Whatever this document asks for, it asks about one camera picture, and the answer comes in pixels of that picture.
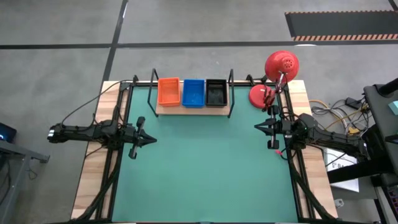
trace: concrete floor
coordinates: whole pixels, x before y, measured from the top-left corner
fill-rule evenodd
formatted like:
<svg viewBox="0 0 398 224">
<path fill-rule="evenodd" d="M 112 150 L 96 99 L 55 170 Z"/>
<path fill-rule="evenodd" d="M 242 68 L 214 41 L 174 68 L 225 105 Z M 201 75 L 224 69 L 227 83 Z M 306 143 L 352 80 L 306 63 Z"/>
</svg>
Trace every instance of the concrete floor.
<svg viewBox="0 0 398 224">
<path fill-rule="evenodd" d="M 121 0 L 2 0 L 0 45 L 110 43 L 120 6 Z M 387 0 L 130 0 L 119 42 L 290 40 L 285 11 L 376 9 L 392 8 Z M 152 68 L 162 77 L 226 78 L 230 68 L 236 80 L 248 73 L 261 77 L 266 58 L 276 50 L 297 54 L 297 79 L 305 80 L 310 99 L 333 103 L 347 96 L 360 98 L 364 86 L 397 77 L 396 45 L 345 45 L 119 49 L 110 80 L 133 75 L 148 80 Z M 39 176 L 26 178 L 13 223 L 69 219 L 86 143 L 50 144 L 47 131 L 98 94 L 108 53 L 0 50 L 0 122 L 18 130 L 18 145 L 51 155 L 46 165 L 32 162 Z M 88 124 L 95 106 L 88 105 L 67 123 Z M 372 200 L 349 201 L 338 213 L 349 221 L 378 219 Z"/>
</svg>

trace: black metal frame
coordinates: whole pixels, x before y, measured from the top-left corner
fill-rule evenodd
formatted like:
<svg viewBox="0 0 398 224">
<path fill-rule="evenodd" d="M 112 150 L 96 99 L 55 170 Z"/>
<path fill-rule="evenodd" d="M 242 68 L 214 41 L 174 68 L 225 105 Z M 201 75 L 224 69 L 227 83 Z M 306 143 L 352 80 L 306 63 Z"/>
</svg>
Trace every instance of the black metal frame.
<svg viewBox="0 0 398 224">
<path fill-rule="evenodd" d="M 156 69 L 152 69 L 152 75 L 150 76 L 150 83 L 149 83 L 149 92 L 148 92 L 148 105 L 151 108 L 152 112 L 154 112 L 156 117 L 159 117 L 159 114 L 156 113 L 154 107 L 150 103 L 150 96 L 152 94 L 152 87 L 157 86 L 157 83 L 154 83 L 154 76 L 156 76 L 156 79 L 159 80 L 159 76 L 157 75 Z M 231 117 L 232 110 L 234 109 L 235 105 L 235 89 L 234 89 L 234 70 L 231 69 L 229 71 L 229 77 L 228 77 L 228 84 L 232 87 L 232 103 L 230 105 L 229 109 L 229 114 L 227 115 L 228 118 Z"/>
<path fill-rule="evenodd" d="M 119 88 L 118 101 L 117 101 L 118 106 L 121 107 L 121 100 L 123 97 L 123 93 L 124 93 L 124 91 L 128 90 L 127 105 L 126 105 L 126 110 L 124 112 L 124 121 L 123 121 L 124 124 L 126 124 L 129 119 L 129 111 L 131 108 L 131 100 L 132 100 L 132 93 L 133 93 L 134 87 L 135 86 L 149 86 L 149 88 L 151 89 L 152 86 L 154 86 L 154 85 L 157 86 L 157 83 L 153 83 L 154 75 L 158 78 L 157 72 L 155 69 L 152 70 L 151 82 L 138 82 L 137 77 L 134 77 L 134 82 L 132 82 L 132 83 L 121 83 L 121 87 Z M 230 72 L 229 77 L 232 79 L 231 83 L 228 81 L 231 84 L 231 86 L 253 86 L 253 85 L 261 84 L 260 82 L 254 82 L 253 80 L 251 80 L 251 82 L 244 82 L 244 83 L 243 82 L 235 82 L 233 80 L 233 71 Z M 275 86 L 275 83 L 268 83 L 267 85 Z M 287 104 L 288 109 L 290 111 L 293 111 L 292 102 L 290 100 L 290 95 L 289 95 L 289 88 L 287 85 L 283 88 L 283 92 L 284 92 L 284 95 L 286 98 L 286 104 Z M 277 95 L 277 101 L 278 101 L 278 104 L 280 104 L 280 105 L 282 104 L 282 98 L 280 95 Z M 294 117 L 289 116 L 289 119 L 292 121 L 294 119 Z M 290 174 L 292 175 L 293 171 L 290 168 L 291 167 L 290 165 L 292 163 L 292 159 L 291 159 L 292 151 L 290 149 L 288 149 L 288 150 L 286 150 L 286 153 L 287 153 L 287 158 L 288 158 L 287 162 L 289 163 L 289 171 L 290 171 Z M 110 180 L 111 180 L 111 185 L 112 185 L 111 200 L 109 201 L 109 210 L 108 210 L 107 217 L 101 218 L 101 216 L 102 216 L 101 210 L 98 210 L 99 211 L 98 218 L 97 218 L 97 213 L 98 213 L 97 212 L 94 220 L 90 220 L 90 219 L 79 220 L 79 219 L 77 219 L 77 220 L 70 220 L 65 223 L 76 223 L 76 224 L 77 223 L 82 223 L 82 224 L 83 223 L 112 223 L 113 209 L 114 209 L 115 196 L 116 196 L 117 187 L 118 187 L 119 171 L 120 171 L 122 156 L 123 156 L 123 147 L 118 149 L 118 156 L 116 159 L 116 164 L 115 164 L 115 167 L 114 167 L 110 177 L 107 177 L 107 175 L 105 175 L 105 174 L 109 173 L 110 167 L 106 167 L 104 174 L 103 174 L 103 180 L 105 180 L 105 182 L 103 182 L 103 184 L 101 184 L 101 189 L 99 192 L 99 194 L 102 193 L 101 204 L 103 204 L 102 200 L 103 200 L 103 197 L 105 196 L 105 193 L 109 190 L 109 187 L 110 187 L 109 181 Z M 296 152 L 296 156 L 297 156 L 298 164 L 300 167 L 300 174 L 303 177 L 303 181 L 308 185 L 307 173 L 305 170 L 304 159 L 302 157 L 301 152 L 299 152 L 299 151 Z M 111 155 L 109 157 L 107 156 L 106 163 L 108 161 L 110 161 L 111 159 L 112 159 Z M 342 221 L 342 220 L 316 219 L 315 215 L 314 215 L 314 217 L 310 217 L 310 218 L 303 217 L 303 211 L 302 211 L 302 207 L 301 207 L 301 203 L 300 203 L 299 187 L 298 187 L 297 182 L 294 179 L 292 179 L 291 181 L 292 181 L 292 190 L 293 190 L 293 195 L 294 195 L 294 200 L 295 200 L 295 207 L 296 207 L 298 222 L 300 222 L 300 223 L 319 223 L 319 224 L 329 224 L 329 223 L 331 223 L 331 224 L 332 223 L 333 224 L 360 224 L 357 222 L 346 222 L 346 221 Z M 311 215 L 311 213 L 314 213 L 313 206 L 309 203 L 307 196 L 305 196 L 305 197 L 306 197 L 306 201 L 307 201 L 308 214 Z"/>
</svg>

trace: desk lamp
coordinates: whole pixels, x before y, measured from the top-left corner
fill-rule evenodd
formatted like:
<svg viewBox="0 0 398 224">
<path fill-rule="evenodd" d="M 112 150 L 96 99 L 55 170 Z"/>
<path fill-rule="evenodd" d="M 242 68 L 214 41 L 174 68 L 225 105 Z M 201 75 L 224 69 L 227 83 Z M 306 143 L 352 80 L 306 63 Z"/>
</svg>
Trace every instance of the desk lamp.
<svg viewBox="0 0 398 224">
<path fill-rule="evenodd" d="M 268 57 L 265 71 L 266 79 L 262 80 L 262 85 L 254 86 L 249 94 L 251 104 L 263 111 L 273 104 L 275 95 L 282 91 L 282 87 L 297 75 L 299 60 L 292 52 L 279 50 Z M 274 90 L 265 85 L 267 79 L 276 83 Z"/>
</svg>

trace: green mat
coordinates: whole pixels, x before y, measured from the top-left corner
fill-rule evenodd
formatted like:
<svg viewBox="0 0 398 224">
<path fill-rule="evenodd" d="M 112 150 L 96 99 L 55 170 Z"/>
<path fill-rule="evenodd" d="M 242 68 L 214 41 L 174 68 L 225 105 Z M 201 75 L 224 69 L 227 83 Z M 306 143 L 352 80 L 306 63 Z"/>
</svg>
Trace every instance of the green mat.
<svg viewBox="0 0 398 224">
<path fill-rule="evenodd" d="M 254 129 L 268 115 L 250 104 L 249 87 L 235 87 L 230 119 L 156 118 L 148 90 L 134 87 L 129 123 L 145 116 L 157 143 L 139 148 L 136 160 L 125 145 L 114 222 L 297 222 L 287 161 Z"/>
</svg>

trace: wooden table frame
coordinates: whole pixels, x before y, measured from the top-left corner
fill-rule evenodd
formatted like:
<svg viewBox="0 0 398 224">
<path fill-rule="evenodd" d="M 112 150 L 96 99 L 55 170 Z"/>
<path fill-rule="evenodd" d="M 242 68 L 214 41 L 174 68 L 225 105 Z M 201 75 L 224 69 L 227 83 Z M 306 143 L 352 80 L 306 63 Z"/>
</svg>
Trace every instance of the wooden table frame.
<svg viewBox="0 0 398 224">
<path fill-rule="evenodd" d="M 109 88 L 111 85 L 113 86 L 99 98 L 98 108 L 96 110 L 97 121 L 111 119 L 114 107 L 118 103 L 121 116 L 124 117 L 123 120 L 126 122 L 128 120 L 128 113 L 125 114 L 125 111 L 129 111 L 129 102 L 133 93 L 134 85 L 149 86 L 150 81 L 136 80 L 134 83 L 123 83 L 122 85 L 114 85 L 115 83 L 116 82 L 103 83 L 102 91 Z M 251 83 L 246 80 L 236 80 L 234 81 L 234 85 L 250 86 Z M 311 114 L 307 92 L 302 80 L 291 81 L 288 88 L 285 88 L 285 91 L 280 95 L 278 100 L 282 106 L 287 106 L 292 109 L 295 114 Z M 86 154 L 99 147 L 100 145 L 97 142 L 90 142 L 88 144 Z M 288 157 L 292 156 L 290 151 L 287 154 Z M 100 191 L 101 186 L 105 184 L 107 177 L 115 173 L 115 166 L 120 168 L 120 162 L 121 154 L 119 154 L 118 151 L 112 152 L 107 149 L 100 149 L 98 152 L 85 159 L 72 210 L 72 219 L 78 218 L 83 214 L 87 207 L 90 206 L 91 202 Z M 337 217 L 321 150 L 307 146 L 307 148 L 302 152 L 297 152 L 297 156 L 294 157 L 294 164 L 318 201 L 324 206 L 328 213 Z M 292 185 L 298 217 L 319 218 L 319 214 L 313 211 L 313 207 L 311 205 L 308 206 L 309 201 L 303 194 L 301 188 L 294 181 L 292 181 Z M 99 203 L 97 212 L 94 213 L 90 219 L 111 218 L 116 187 L 117 181 L 106 191 L 104 199 Z"/>
</svg>

